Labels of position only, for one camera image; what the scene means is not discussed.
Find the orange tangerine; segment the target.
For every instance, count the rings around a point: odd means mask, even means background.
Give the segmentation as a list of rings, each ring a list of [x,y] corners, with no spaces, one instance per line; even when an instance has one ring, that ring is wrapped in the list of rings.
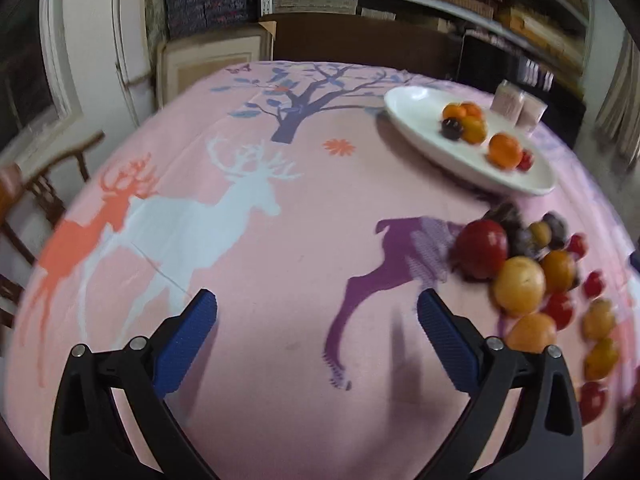
[[[506,336],[506,345],[515,351],[540,353],[550,344],[555,344],[555,339],[554,319],[536,312],[523,316],[512,326]]]

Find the red cherry tomato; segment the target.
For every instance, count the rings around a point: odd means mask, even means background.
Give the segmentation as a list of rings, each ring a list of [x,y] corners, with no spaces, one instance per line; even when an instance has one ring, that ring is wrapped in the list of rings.
[[[574,302],[568,292],[552,292],[541,312],[555,322],[557,330],[564,330],[574,318]]]

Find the large yellow fruit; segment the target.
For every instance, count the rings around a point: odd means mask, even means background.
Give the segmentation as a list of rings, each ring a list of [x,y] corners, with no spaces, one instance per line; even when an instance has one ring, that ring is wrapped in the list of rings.
[[[491,291],[496,304],[510,318],[521,318],[536,311],[544,298],[544,271],[531,258],[510,258],[492,283]]]

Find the large dark red plum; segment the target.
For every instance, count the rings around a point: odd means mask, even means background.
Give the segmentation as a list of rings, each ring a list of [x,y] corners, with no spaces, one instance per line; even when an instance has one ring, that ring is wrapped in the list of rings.
[[[468,223],[452,248],[452,258],[462,274],[477,281],[494,278],[507,256],[506,231],[499,223],[487,219]]]

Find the wooden chair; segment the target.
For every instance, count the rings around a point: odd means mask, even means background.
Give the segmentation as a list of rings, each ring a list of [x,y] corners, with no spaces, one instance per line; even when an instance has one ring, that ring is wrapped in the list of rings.
[[[40,330],[48,327],[52,302],[61,284],[94,251],[104,226],[111,222],[110,206],[113,200],[113,191],[101,181],[98,190],[102,192],[102,204],[93,217],[85,223],[68,220],[64,217],[65,205],[50,180],[50,174],[62,162],[73,159],[77,162],[82,180],[88,182],[86,151],[95,148],[104,138],[102,131],[93,133],[89,139],[54,156],[30,177],[26,177],[15,162],[1,168],[1,234],[27,263],[41,271],[38,287],[30,296],[30,303],[25,306],[26,315],[35,313],[37,308],[41,309]],[[53,228],[53,240],[47,242],[39,256],[25,246],[9,225],[9,213],[26,196],[32,196],[37,208]]]

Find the large orange on plate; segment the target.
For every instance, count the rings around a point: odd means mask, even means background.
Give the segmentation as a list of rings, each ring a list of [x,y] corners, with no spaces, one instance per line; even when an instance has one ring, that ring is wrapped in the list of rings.
[[[523,148],[517,138],[500,132],[491,137],[487,157],[494,166],[502,170],[513,170],[522,160]]]

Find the pink deer tablecloth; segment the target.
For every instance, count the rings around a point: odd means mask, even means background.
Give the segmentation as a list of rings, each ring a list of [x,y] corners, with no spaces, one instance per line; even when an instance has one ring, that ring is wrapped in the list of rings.
[[[160,110],[94,175],[48,240],[18,310],[6,421],[49,467],[74,344],[149,335],[201,289],[219,304],[168,396],[226,479],[411,479],[454,426],[451,385],[416,318],[434,287],[484,335],[508,328],[489,287],[451,270],[489,200],[408,144],[384,94],[486,93],[382,67],[255,63]]]

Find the dark purple plum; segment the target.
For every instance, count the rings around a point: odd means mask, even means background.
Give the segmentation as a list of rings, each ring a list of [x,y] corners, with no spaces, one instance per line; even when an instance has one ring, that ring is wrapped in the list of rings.
[[[440,122],[440,133],[444,138],[457,142],[462,137],[463,126],[457,118],[448,117]]]

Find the white paper cup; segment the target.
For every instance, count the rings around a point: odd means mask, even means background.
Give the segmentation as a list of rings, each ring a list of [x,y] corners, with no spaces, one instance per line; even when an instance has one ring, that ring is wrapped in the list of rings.
[[[516,126],[521,130],[531,133],[541,122],[548,105],[529,93],[523,94],[523,107]]]

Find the pink drink can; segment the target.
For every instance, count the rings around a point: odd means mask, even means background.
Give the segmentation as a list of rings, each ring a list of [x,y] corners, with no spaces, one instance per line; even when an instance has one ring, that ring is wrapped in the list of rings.
[[[503,80],[498,85],[490,109],[515,125],[524,106],[524,92],[510,81]]]

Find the white oval plate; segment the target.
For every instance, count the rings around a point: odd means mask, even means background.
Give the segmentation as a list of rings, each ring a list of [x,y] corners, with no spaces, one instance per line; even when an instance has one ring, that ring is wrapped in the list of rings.
[[[546,195],[555,187],[555,174],[533,141],[492,110],[444,90],[417,86],[393,88],[384,104],[393,125],[414,148],[465,181],[491,192],[530,196]],[[440,122],[448,117],[463,126],[457,142],[440,133]],[[491,137],[500,132],[517,138],[523,148],[513,170],[502,170],[487,157]]]

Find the dark monitor screen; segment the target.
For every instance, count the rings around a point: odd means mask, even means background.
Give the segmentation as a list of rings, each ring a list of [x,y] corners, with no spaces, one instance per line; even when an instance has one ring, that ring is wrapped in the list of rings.
[[[494,93],[504,80],[548,105],[542,122],[566,143],[576,138],[585,116],[585,104],[551,68],[524,54],[466,34],[462,39],[456,81]]]

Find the framed cardboard panel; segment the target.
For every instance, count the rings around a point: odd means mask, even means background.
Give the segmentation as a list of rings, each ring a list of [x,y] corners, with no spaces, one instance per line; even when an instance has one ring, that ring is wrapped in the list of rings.
[[[262,24],[162,42],[156,54],[157,107],[162,108],[200,79],[231,65],[270,61],[273,44],[273,33]]]

